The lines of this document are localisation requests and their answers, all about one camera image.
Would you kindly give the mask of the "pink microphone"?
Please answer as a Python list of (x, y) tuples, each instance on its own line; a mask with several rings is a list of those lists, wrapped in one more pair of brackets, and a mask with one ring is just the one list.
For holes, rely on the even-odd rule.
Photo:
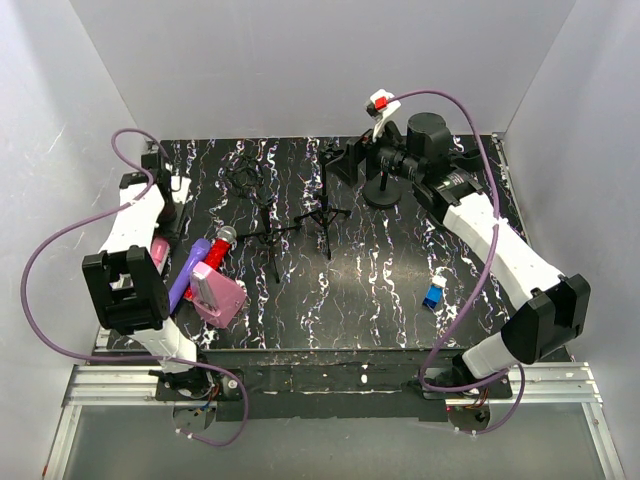
[(150, 256), (159, 274), (162, 274), (169, 257), (170, 244), (160, 236), (156, 236), (151, 243)]

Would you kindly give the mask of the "purple microphone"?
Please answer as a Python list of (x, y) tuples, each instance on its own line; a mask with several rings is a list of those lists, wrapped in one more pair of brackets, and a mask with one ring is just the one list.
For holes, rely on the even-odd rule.
[(203, 261), (211, 249), (211, 243), (205, 239), (200, 238), (194, 242), (191, 246), (189, 256), (182, 266), (178, 276), (174, 280), (168, 291), (169, 298), (169, 314), (172, 315), (175, 311), (178, 303), (184, 296), (187, 288), (190, 285), (190, 275), (195, 266)]

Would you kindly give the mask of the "black round-base stand white mic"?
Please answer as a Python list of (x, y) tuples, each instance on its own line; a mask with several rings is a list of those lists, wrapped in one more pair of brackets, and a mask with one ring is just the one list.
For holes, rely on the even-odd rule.
[(365, 182), (362, 195), (367, 205), (380, 210), (393, 208), (402, 197), (397, 182), (391, 180), (390, 173), (385, 170)]

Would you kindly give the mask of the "red glitter microphone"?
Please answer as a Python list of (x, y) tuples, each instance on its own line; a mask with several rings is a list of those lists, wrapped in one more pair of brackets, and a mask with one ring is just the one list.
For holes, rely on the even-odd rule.
[(224, 241), (216, 240), (211, 243), (211, 249), (205, 259), (201, 262), (205, 263), (214, 270), (217, 270), (225, 255), (230, 250), (231, 245)]

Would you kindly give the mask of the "black tripod stand pink mic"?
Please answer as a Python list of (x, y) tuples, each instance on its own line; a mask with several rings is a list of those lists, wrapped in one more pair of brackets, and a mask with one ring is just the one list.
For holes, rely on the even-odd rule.
[(320, 165), (321, 189), (320, 193), (317, 194), (316, 197), (320, 202), (320, 206), (314, 210), (311, 210), (294, 218), (294, 227), (296, 230), (300, 230), (303, 221), (308, 218), (312, 219), (317, 225), (320, 226), (326, 243), (326, 257), (328, 260), (332, 258), (329, 238), (329, 226), (333, 223), (338, 215), (344, 215), (346, 218), (348, 218), (352, 213), (352, 211), (348, 209), (333, 207), (329, 202), (327, 167), (339, 160), (343, 154), (344, 151), (337, 148), (335, 145), (327, 145), (319, 150), (318, 162)]

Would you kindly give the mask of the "black tripod shock-mount stand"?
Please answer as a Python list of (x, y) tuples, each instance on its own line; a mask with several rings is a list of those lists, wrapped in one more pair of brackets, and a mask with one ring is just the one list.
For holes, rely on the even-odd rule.
[(224, 179), (231, 194), (241, 200), (247, 200), (258, 209), (261, 230), (239, 235), (237, 240), (257, 239), (267, 247), (269, 264), (273, 267), (277, 284), (281, 276), (276, 262), (276, 246), (286, 232), (299, 231), (298, 224), (275, 228), (270, 217), (271, 208), (275, 205), (275, 197), (265, 195), (265, 176), (263, 169), (255, 157), (241, 154), (224, 172)]

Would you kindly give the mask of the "black round-base stand purple mic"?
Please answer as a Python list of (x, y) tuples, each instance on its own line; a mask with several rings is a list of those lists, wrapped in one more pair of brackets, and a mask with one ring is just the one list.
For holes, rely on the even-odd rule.
[(457, 168), (472, 174), (483, 171), (485, 167), (481, 151), (478, 148), (464, 152), (453, 151), (450, 154), (450, 160)]

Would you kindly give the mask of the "white microphone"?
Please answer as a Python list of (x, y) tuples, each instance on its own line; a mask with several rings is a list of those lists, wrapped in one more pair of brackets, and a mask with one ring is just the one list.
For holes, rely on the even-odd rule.
[(224, 241), (233, 246), (237, 242), (236, 230), (229, 225), (222, 226), (216, 233), (216, 240)]

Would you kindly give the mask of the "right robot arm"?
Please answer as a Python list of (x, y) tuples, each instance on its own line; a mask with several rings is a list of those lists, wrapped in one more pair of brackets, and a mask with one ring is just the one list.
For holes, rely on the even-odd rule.
[(381, 187), (385, 175), (409, 181), (430, 220), (484, 260), (481, 276), (494, 276), (515, 309), (498, 333), (456, 355), (450, 374), (425, 388), (475, 397), (510, 367), (532, 365), (583, 333), (588, 281), (546, 262), (501, 217), (498, 195), (484, 193), (474, 177), (485, 165), (483, 147), (455, 151), (441, 116), (415, 114), (406, 132), (380, 121), (344, 148), (328, 148), (325, 156), (330, 172), (349, 186), (358, 180), (359, 165), (366, 165), (363, 194), (375, 208), (398, 201)]

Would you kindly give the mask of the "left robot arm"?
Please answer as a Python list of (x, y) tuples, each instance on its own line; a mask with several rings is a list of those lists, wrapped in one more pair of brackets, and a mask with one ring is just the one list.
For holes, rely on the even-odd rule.
[(120, 205), (111, 232), (97, 254), (82, 261), (82, 272), (102, 328), (127, 336), (160, 358), (163, 371), (177, 374), (178, 387), (193, 400), (205, 398), (213, 386), (211, 373), (195, 361), (195, 343), (180, 331), (170, 313), (163, 272), (184, 230), (190, 180), (171, 174), (159, 152), (141, 157), (154, 177), (134, 172), (122, 177)]

